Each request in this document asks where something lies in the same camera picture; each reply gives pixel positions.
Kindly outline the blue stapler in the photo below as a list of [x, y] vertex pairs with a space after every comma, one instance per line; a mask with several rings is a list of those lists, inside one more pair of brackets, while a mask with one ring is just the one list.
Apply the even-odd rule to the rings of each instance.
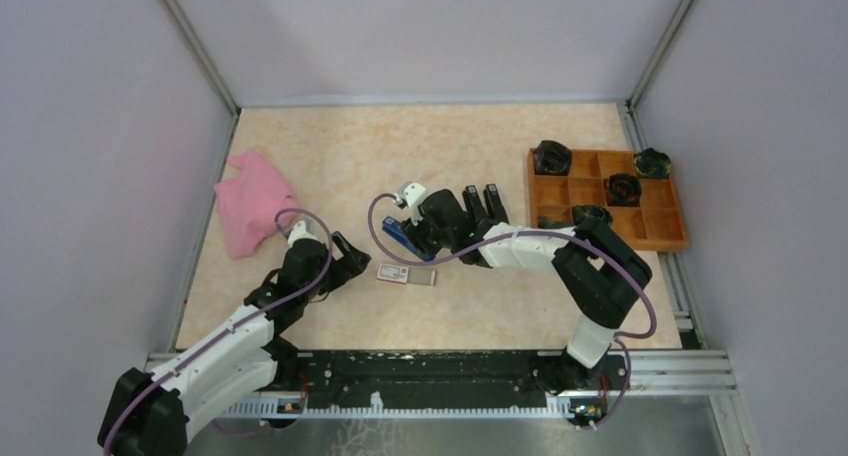
[[397, 219], [386, 216], [381, 222], [382, 231], [398, 242], [401, 246], [407, 249], [410, 253], [418, 257], [421, 261], [429, 262], [435, 259], [434, 254], [427, 254], [417, 249], [403, 232], [401, 222]]

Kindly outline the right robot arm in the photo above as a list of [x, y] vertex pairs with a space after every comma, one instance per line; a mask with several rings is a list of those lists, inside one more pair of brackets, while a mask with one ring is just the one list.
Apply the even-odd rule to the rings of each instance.
[[463, 209], [448, 189], [429, 192], [416, 182], [405, 183], [394, 199], [410, 213], [401, 224], [405, 237], [435, 261], [447, 250], [466, 265], [557, 275], [580, 311], [565, 347], [564, 377], [576, 388], [599, 379], [602, 358], [653, 277], [607, 223], [588, 218], [560, 229], [512, 225]]

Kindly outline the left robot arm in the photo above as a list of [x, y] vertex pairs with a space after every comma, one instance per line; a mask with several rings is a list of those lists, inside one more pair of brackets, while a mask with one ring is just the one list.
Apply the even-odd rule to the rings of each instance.
[[338, 232], [290, 243], [271, 270], [215, 331], [151, 371], [131, 368], [116, 382], [97, 442], [112, 455], [181, 455], [188, 443], [248, 394], [306, 383], [298, 350], [282, 338], [309, 302], [367, 269], [371, 257]]

